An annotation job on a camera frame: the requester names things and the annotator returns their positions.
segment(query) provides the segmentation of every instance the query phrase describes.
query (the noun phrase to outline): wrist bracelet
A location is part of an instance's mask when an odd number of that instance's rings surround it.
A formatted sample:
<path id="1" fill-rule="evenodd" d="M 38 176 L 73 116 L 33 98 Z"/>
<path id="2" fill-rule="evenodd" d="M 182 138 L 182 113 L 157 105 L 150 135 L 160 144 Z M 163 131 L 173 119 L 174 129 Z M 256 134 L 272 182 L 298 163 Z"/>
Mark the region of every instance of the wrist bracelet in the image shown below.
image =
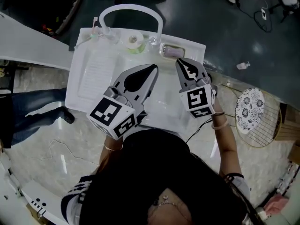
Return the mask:
<path id="1" fill-rule="evenodd" d="M 222 124 L 221 126 L 219 127 L 215 127 L 213 124 L 211 125 L 211 128 L 214 129 L 214 130 L 220 130 L 222 128 L 225 128 L 228 124 L 228 120 L 226 120 L 226 122 L 224 124 Z"/>
<path id="2" fill-rule="evenodd" d="M 220 115 L 224 115 L 225 112 L 216 112 L 215 114 L 212 114 L 212 116 L 220 116 Z"/>
<path id="3" fill-rule="evenodd" d="M 120 151 L 120 150 L 123 149 L 123 144 L 122 144 L 122 147 L 121 147 L 120 149 L 117 149 L 117 150 L 110 149 L 109 147 L 107 147 L 107 146 L 105 145 L 105 143 L 104 143 L 103 145 L 104 145 L 104 147 L 105 147 L 108 151 L 110 151 L 110 152 Z"/>

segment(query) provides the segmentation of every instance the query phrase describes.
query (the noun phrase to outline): pink object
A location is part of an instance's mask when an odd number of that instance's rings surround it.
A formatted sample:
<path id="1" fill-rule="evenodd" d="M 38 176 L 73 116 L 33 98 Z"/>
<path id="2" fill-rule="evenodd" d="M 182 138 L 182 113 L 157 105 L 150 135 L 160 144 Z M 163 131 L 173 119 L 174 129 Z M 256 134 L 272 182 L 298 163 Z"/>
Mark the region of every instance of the pink object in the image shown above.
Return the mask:
<path id="1" fill-rule="evenodd" d="M 288 198 L 283 197 L 280 194 L 276 194 L 267 202 L 264 206 L 264 210 L 266 211 L 267 216 L 272 214 L 278 214 L 285 207 Z"/>

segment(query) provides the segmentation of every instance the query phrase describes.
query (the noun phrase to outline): hand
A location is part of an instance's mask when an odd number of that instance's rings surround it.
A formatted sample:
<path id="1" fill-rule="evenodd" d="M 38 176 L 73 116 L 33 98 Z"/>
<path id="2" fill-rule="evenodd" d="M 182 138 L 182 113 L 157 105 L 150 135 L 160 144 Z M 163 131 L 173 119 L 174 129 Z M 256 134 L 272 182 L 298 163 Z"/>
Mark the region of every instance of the hand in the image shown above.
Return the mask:
<path id="1" fill-rule="evenodd" d="M 2 140 L 0 139 L 0 154 L 3 152 L 3 143 Z"/>

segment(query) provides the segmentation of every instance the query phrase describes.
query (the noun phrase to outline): patterned plate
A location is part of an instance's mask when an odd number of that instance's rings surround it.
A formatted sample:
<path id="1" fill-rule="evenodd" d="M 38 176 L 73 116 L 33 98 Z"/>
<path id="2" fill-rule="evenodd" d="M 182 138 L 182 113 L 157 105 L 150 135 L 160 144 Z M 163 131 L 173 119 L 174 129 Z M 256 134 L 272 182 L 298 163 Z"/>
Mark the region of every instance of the patterned plate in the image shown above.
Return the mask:
<path id="1" fill-rule="evenodd" d="M 241 133 L 247 134 L 258 125 L 263 109 L 264 97 L 259 89 L 249 88 L 243 91 L 235 107 L 235 117 Z"/>

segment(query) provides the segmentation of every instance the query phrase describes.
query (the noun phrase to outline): black cable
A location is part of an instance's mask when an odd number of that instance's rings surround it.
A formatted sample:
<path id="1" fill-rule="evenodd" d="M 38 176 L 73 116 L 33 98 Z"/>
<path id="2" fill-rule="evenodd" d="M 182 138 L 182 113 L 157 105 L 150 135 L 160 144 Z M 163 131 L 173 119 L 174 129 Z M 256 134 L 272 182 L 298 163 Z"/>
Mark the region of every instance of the black cable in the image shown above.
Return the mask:
<path id="1" fill-rule="evenodd" d="M 205 121 L 205 122 L 197 129 L 197 131 L 195 131 L 194 134 L 191 135 L 191 136 L 189 137 L 189 139 L 186 141 L 186 143 L 188 143 L 188 141 L 200 131 L 200 129 L 203 127 L 204 124 L 210 123 L 210 122 L 212 122 L 212 119 L 211 119 L 211 118 L 209 118 L 208 120 L 206 120 L 206 121 Z"/>
<path id="2" fill-rule="evenodd" d="M 272 32 L 273 26 L 272 26 L 271 14 L 270 14 L 270 16 L 269 16 L 269 18 L 270 18 L 270 29 L 267 30 L 267 26 L 266 26 L 266 25 L 261 25 L 261 24 L 257 21 L 257 19 L 255 18 L 255 15 L 256 15 L 257 13 L 262 14 L 262 12 L 261 12 L 261 11 L 256 11 L 256 12 L 253 13 L 253 19 L 254 19 L 254 21 L 256 22 L 257 26 L 258 26 L 261 30 L 263 30 L 264 32 Z"/>
<path id="3" fill-rule="evenodd" d="M 246 14 L 249 18 L 251 18 L 251 19 L 253 19 L 254 21 L 255 21 L 255 23 L 256 23 L 256 25 L 261 29 L 261 30 L 263 30 L 264 32 L 272 32 L 272 30 L 273 30 L 273 26 L 272 26 L 272 19 L 271 19 L 271 14 L 269 15 L 269 17 L 270 17 L 270 29 L 268 30 L 268 28 L 267 28 L 267 26 L 266 25 L 261 25 L 259 22 L 258 22 L 258 20 L 256 19 L 256 17 L 255 17 L 255 15 L 257 14 L 257 13 L 260 13 L 260 14 L 262 14 L 262 12 L 259 10 L 259 11 L 256 11 L 256 12 L 254 12 L 253 13 L 253 16 L 251 16 L 251 15 L 249 15 L 247 12 L 245 12 L 245 11 L 243 11 L 241 8 L 240 8 L 240 0 L 235 0 L 235 3 L 236 3 L 236 6 L 238 7 L 238 9 L 242 12 L 242 13 L 244 13 L 244 14 Z"/>

